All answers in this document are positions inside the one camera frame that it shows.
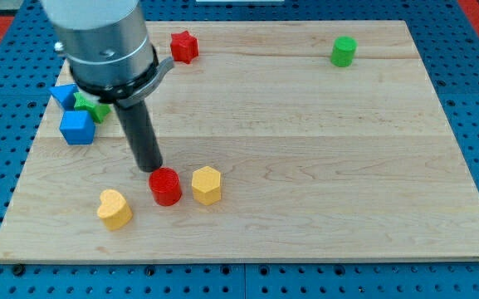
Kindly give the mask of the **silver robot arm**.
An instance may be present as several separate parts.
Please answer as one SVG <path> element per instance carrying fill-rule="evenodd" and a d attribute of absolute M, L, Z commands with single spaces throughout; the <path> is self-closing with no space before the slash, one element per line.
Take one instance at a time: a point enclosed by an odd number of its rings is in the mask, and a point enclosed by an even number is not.
<path fill-rule="evenodd" d="M 145 99 L 174 68 L 158 58 L 139 0 L 41 0 L 74 82 L 112 105 L 139 169 L 163 164 Z"/>

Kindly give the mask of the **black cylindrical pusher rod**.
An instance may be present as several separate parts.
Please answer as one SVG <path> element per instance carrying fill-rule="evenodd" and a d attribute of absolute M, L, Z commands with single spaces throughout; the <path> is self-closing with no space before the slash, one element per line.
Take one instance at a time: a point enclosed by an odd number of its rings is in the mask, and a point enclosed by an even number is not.
<path fill-rule="evenodd" d="M 146 104 L 143 101 L 129 107 L 114 104 L 114 108 L 138 168 L 145 173 L 159 169 L 163 158 Z"/>

